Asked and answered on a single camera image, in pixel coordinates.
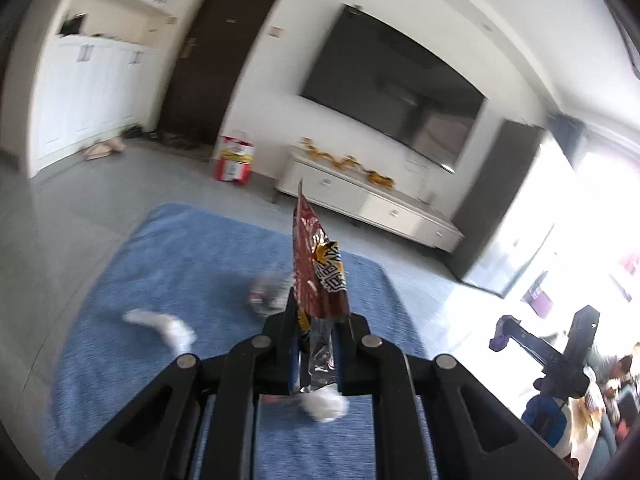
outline white tv cabinet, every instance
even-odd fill
[[[276,192],[298,196],[298,183],[314,204],[450,253],[463,235],[440,213],[395,190],[367,181],[355,170],[337,170],[328,160],[292,147]]]

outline red snack bag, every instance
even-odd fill
[[[329,240],[298,187],[293,222],[294,293],[298,322],[309,334],[310,389],[335,382],[331,342],[333,323],[349,315],[344,267],[338,243]]]

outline clutter on shelf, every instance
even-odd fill
[[[371,184],[386,187],[387,189],[393,189],[396,185],[391,177],[380,175],[377,171],[366,170],[366,168],[364,168],[364,166],[360,164],[353,155],[345,155],[343,158],[338,159],[331,153],[321,152],[318,147],[313,144],[313,140],[308,139],[307,137],[303,137],[300,143],[302,144],[302,148],[312,158],[326,158],[331,162],[334,168],[338,170],[344,170],[345,168],[357,168],[367,175],[367,180]]]

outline white wall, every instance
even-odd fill
[[[361,123],[298,96],[342,4],[360,5],[397,28],[487,96],[455,174]],[[431,198],[434,207],[451,214],[473,182],[502,116],[545,121],[539,99],[506,56],[441,0],[279,0],[268,18],[270,25],[282,28],[284,34],[277,39],[263,31],[223,125],[224,132],[237,128],[254,137],[258,173],[279,177],[286,147],[311,137],[321,149],[354,155],[368,168],[391,176],[400,191]]]
[[[37,99],[36,81],[42,61],[43,44],[57,33],[64,5],[70,0],[32,0],[25,13],[7,65],[0,109],[0,148],[18,157],[28,176],[31,167],[31,111]]]

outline television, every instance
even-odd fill
[[[301,92],[451,173],[484,96],[411,38],[344,6]]]

